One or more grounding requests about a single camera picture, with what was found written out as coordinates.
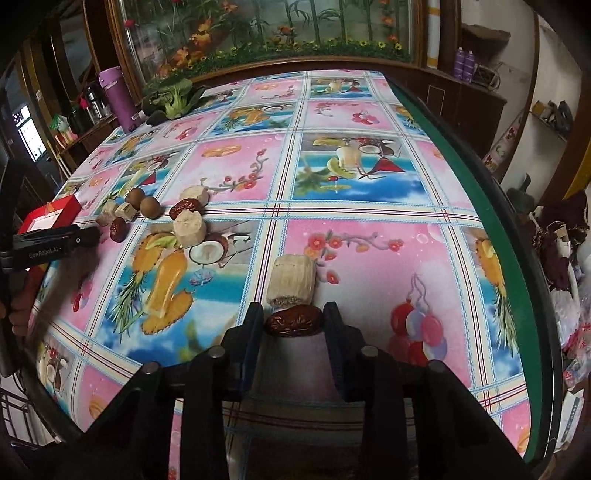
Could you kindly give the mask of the person left hand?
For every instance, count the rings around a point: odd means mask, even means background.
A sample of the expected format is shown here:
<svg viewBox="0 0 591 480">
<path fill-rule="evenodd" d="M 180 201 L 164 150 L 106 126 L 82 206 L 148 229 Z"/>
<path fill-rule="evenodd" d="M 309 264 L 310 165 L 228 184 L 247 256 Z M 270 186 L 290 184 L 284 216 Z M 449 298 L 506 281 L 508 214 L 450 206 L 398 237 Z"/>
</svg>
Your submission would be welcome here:
<svg viewBox="0 0 591 480">
<path fill-rule="evenodd" d="M 10 312 L 1 304 L 1 318 L 9 320 L 12 333 L 16 337 L 25 337 L 28 332 L 28 322 L 36 299 L 37 287 L 35 282 L 27 276 L 22 288 L 10 303 Z"/>
</svg>

